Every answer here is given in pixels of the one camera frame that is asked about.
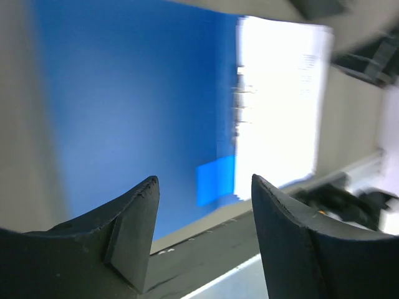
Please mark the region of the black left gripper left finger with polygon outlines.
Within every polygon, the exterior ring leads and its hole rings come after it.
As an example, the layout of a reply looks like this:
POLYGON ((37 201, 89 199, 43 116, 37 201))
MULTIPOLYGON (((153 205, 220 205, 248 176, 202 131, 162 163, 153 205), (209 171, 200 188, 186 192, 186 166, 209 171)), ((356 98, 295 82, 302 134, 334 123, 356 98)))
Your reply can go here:
POLYGON ((160 200, 150 176, 47 231, 1 230, 2 298, 137 298, 145 291, 160 200))

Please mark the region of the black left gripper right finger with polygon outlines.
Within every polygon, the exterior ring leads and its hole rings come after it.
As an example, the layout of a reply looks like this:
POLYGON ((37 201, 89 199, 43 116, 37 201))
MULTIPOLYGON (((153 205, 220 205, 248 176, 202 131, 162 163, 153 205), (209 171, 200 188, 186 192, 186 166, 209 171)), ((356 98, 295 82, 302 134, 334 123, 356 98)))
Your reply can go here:
POLYGON ((361 229, 252 177, 269 298, 397 298, 398 237, 361 229))

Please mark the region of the blue plastic folder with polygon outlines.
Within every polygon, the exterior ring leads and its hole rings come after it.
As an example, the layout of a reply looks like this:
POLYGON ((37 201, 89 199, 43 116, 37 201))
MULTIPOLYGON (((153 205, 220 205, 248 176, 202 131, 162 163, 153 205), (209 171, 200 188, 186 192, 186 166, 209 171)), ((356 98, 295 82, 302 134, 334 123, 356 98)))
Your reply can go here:
POLYGON ((152 175, 155 239, 237 203, 237 15, 169 1, 29 6, 69 217, 152 175))

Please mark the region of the white paper sheet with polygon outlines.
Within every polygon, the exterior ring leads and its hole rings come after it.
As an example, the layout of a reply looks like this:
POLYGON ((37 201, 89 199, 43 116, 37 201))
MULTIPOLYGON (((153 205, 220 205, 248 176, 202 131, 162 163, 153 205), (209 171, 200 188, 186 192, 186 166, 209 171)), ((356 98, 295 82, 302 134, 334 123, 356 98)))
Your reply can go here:
POLYGON ((258 174, 277 187, 315 173, 333 31, 242 17, 238 25, 234 194, 247 201, 258 174))

